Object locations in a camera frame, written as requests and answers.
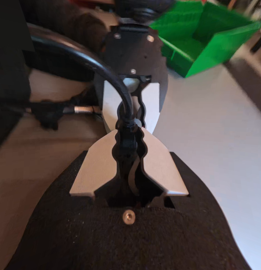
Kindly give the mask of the green plastic bin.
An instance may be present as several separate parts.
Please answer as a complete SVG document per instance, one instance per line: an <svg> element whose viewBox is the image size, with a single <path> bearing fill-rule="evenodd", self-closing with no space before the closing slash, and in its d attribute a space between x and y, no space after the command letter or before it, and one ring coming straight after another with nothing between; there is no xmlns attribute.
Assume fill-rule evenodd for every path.
<svg viewBox="0 0 261 270"><path fill-rule="evenodd" d="M211 2L177 1L150 27L163 42L167 67L187 78L228 61L261 21Z"/></svg>

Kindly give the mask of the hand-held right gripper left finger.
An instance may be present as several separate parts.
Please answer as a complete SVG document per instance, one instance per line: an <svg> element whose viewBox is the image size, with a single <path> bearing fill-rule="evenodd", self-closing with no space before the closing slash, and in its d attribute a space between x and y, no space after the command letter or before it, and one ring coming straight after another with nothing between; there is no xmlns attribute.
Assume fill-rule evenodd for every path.
<svg viewBox="0 0 261 270"><path fill-rule="evenodd" d="M113 130L88 150L78 171L69 194L73 197L104 197L103 187L117 176L117 162L112 155L116 145L116 134Z"/></svg>

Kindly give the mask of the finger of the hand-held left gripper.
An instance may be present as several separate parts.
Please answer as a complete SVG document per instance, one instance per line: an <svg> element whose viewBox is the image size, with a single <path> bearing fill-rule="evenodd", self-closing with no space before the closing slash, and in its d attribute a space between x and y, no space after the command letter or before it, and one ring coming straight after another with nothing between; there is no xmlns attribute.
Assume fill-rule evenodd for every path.
<svg viewBox="0 0 261 270"><path fill-rule="evenodd" d="M102 118L107 133L116 129L118 122L118 108L122 104L122 98L115 88L107 81L104 81Z"/></svg>
<svg viewBox="0 0 261 270"><path fill-rule="evenodd" d="M151 134L159 120L159 83L140 83L136 90L136 118Z"/></svg>

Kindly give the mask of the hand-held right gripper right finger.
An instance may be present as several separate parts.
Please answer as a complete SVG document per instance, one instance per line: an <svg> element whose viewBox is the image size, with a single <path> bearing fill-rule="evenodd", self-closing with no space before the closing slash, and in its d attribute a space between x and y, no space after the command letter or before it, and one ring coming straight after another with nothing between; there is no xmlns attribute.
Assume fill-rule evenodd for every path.
<svg viewBox="0 0 261 270"><path fill-rule="evenodd" d="M142 194L141 179L138 177L138 167L141 173L149 179L149 183L159 187L164 196L188 196L183 179L173 161L173 158L166 146L159 141L152 133L143 127L137 131L142 133L142 145L145 146L145 153L142 157L135 159L135 194Z"/></svg>

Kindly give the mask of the person's black jacket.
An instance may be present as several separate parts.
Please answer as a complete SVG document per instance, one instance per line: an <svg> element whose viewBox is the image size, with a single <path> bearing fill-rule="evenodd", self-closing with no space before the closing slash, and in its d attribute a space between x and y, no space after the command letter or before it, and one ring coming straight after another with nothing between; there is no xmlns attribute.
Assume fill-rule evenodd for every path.
<svg viewBox="0 0 261 270"><path fill-rule="evenodd" d="M29 100L30 86L23 50L34 52L19 1L0 0L0 100ZM0 145L22 117L0 103Z"/></svg>

